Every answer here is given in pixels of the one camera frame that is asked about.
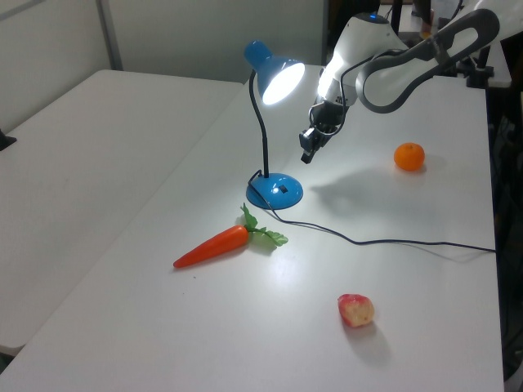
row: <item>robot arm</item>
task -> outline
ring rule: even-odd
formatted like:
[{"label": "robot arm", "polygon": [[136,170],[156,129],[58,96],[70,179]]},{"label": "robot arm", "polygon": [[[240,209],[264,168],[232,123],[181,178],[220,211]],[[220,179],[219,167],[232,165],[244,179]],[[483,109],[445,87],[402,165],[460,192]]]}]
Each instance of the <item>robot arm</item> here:
[{"label": "robot arm", "polygon": [[349,20],[321,74],[310,127],[300,134],[309,163],[342,128],[356,99],[376,113],[390,113],[422,82],[462,58],[523,30],[521,0],[470,2],[437,34],[407,49],[381,16]]}]

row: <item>black cable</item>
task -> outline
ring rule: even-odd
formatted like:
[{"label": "black cable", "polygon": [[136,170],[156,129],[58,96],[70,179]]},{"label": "black cable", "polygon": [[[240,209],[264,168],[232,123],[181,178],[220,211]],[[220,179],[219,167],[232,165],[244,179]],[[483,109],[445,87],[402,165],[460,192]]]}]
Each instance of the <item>black cable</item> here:
[{"label": "black cable", "polygon": [[387,13],[385,14],[385,19],[387,19],[387,20],[389,19],[391,12],[392,12],[392,6],[391,6],[391,9],[389,11],[387,11]]},{"label": "black cable", "polygon": [[449,242],[446,242],[446,241],[426,242],[426,241],[416,241],[416,240],[411,240],[411,239],[391,239],[391,238],[387,238],[387,239],[372,239],[372,240],[369,240],[369,241],[355,241],[354,239],[351,239],[351,238],[347,237],[346,235],[341,234],[341,233],[337,232],[336,230],[329,229],[328,227],[325,227],[325,226],[317,225],[315,223],[301,222],[301,221],[297,221],[297,220],[285,220],[285,219],[282,219],[276,213],[275,209],[270,205],[270,203],[262,196],[262,194],[260,194],[260,192],[258,192],[258,190],[252,184],[254,177],[260,175],[261,173],[262,173],[261,170],[258,170],[256,173],[254,173],[253,176],[248,181],[248,186],[251,187],[253,189],[254,193],[256,193],[258,195],[258,197],[260,197],[260,199],[263,200],[263,202],[269,207],[269,209],[272,211],[272,213],[275,216],[275,218],[278,221],[280,221],[282,223],[285,223],[287,225],[295,225],[295,226],[307,227],[309,229],[318,229],[318,230],[324,231],[326,233],[335,235],[335,236],[337,236],[339,238],[345,239],[349,243],[352,243],[354,245],[359,245],[359,246],[374,245],[374,244],[377,244],[377,243],[406,243],[406,244],[411,244],[411,245],[428,245],[428,246],[448,245],[448,246],[451,246],[451,247],[464,247],[464,248],[467,248],[467,249],[474,249],[474,250],[477,250],[477,251],[493,252],[493,253],[496,252],[494,249],[488,249],[488,248],[485,248],[485,247],[474,247],[472,245],[464,245],[464,244],[461,244],[461,243],[449,243]]},{"label": "black cable", "polygon": [[458,6],[456,7],[456,11],[454,11],[454,14],[452,14],[452,16],[450,17],[450,20],[452,20],[452,19],[454,19],[456,17],[458,12],[461,10],[462,4],[463,4],[463,0],[459,0]]}]

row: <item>white wall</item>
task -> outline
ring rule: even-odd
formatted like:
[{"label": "white wall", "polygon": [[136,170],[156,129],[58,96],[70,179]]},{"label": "white wall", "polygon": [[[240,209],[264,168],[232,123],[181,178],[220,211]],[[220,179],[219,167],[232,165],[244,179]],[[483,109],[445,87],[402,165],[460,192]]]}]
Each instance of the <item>white wall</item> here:
[{"label": "white wall", "polygon": [[245,82],[243,51],[261,39],[275,54],[320,65],[324,0],[105,0],[123,69]]},{"label": "white wall", "polygon": [[109,68],[95,0],[46,0],[0,20],[0,128]]}]

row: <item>carrot leaves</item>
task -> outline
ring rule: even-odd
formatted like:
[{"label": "carrot leaves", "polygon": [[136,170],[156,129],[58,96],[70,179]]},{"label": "carrot leaves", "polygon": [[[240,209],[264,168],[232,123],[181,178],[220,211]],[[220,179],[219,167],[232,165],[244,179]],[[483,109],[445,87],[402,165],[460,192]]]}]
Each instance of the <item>carrot leaves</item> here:
[{"label": "carrot leaves", "polygon": [[274,244],[277,247],[281,247],[282,245],[284,245],[285,243],[288,242],[288,238],[285,237],[283,234],[276,233],[275,231],[267,230],[266,227],[262,227],[261,229],[258,229],[256,227],[258,224],[258,221],[254,216],[251,215],[247,206],[245,206],[245,203],[242,207],[240,207],[240,209],[244,212],[245,222],[246,222],[246,225],[244,227],[245,227],[245,229],[247,229],[248,232],[261,233],[261,234],[266,235],[274,242]]}]

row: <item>lamp base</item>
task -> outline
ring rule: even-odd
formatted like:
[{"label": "lamp base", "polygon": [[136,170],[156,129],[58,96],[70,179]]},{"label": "lamp base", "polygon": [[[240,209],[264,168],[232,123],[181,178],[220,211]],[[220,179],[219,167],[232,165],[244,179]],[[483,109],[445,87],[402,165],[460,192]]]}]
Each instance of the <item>lamp base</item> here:
[{"label": "lamp base", "polygon": [[283,210],[298,203],[303,196],[302,185],[291,176],[271,173],[267,178],[256,177],[247,187],[247,199],[257,207],[269,209],[267,203],[251,187],[253,186],[275,210]]}]

